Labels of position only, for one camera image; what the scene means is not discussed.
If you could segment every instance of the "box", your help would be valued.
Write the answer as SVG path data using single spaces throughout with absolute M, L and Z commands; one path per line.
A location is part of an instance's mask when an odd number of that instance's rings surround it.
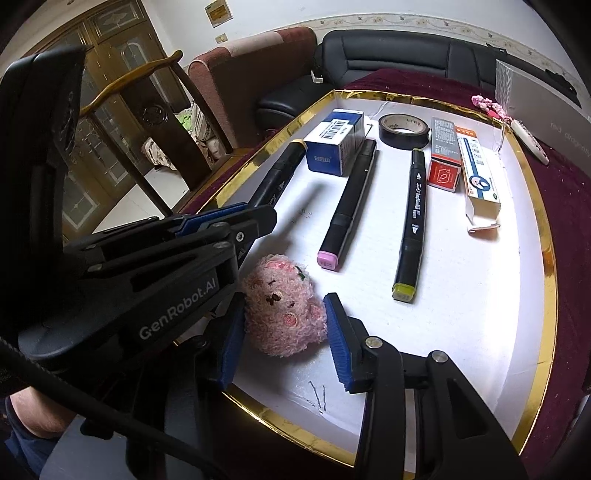
M 497 228 L 501 202 L 476 132 L 456 127 L 456 136 L 464 168 L 468 233 Z
M 591 176 L 591 119 L 577 105 L 542 80 L 498 60 L 495 97 L 507 115 Z
M 431 163 L 427 183 L 439 189 L 455 192 L 462 172 L 462 155 L 457 144 L 456 126 L 442 118 L 431 124 Z
M 363 112 L 333 110 L 304 139 L 308 168 L 342 177 L 364 137 Z

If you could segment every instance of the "blue and white box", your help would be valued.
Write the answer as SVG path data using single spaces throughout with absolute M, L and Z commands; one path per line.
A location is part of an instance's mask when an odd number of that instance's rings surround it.
M 304 139 L 308 168 L 342 177 L 364 138 L 363 112 L 333 110 Z

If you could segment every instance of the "red and white box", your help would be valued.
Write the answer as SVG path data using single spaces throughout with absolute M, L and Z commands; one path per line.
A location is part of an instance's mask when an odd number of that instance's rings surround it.
M 455 192 L 462 173 L 462 154 L 453 122 L 433 118 L 431 125 L 431 164 L 427 183 L 438 189 Z

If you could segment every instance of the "plush toy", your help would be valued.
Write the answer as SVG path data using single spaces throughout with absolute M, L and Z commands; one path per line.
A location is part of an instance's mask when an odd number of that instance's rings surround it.
M 246 332 L 267 355 L 289 356 L 326 339 L 326 310 L 308 273 L 285 255 L 269 255 L 243 281 Z

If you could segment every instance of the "marker pen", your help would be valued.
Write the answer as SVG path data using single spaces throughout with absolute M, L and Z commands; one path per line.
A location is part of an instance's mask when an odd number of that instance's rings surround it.
M 249 200 L 248 206 L 258 207 L 269 204 L 274 207 L 305 154 L 306 144 L 304 141 L 292 140 L 267 172 L 265 178 L 262 179 Z
M 339 265 L 339 256 L 355 220 L 355 214 L 365 190 L 369 171 L 374 164 L 375 147 L 376 141 L 372 139 L 365 140 L 361 145 L 353 170 L 349 175 L 316 258 L 318 265 L 322 268 L 335 270 Z
M 400 257 L 396 280 L 392 287 L 394 300 L 409 302 L 417 289 L 418 270 L 423 256 L 426 215 L 425 154 L 413 149 L 404 233 L 400 243 Z

